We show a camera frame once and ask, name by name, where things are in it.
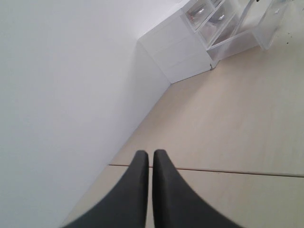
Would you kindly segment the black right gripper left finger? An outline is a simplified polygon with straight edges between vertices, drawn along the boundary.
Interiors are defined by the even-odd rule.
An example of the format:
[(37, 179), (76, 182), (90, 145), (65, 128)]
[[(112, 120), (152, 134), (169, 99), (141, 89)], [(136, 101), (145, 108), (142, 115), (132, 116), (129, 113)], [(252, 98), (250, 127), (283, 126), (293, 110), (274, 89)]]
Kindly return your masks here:
[(137, 151), (120, 180), (88, 212), (66, 228), (143, 228), (146, 225), (149, 157)]

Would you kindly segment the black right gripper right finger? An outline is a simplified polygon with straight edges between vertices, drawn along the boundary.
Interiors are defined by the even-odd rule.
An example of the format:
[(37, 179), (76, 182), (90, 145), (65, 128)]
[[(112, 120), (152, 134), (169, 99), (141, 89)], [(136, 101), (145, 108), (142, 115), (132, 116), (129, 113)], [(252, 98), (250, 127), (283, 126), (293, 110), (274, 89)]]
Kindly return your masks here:
[(152, 206), (156, 228), (239, 228), (182, 178), (165, 150), (153, 155)]

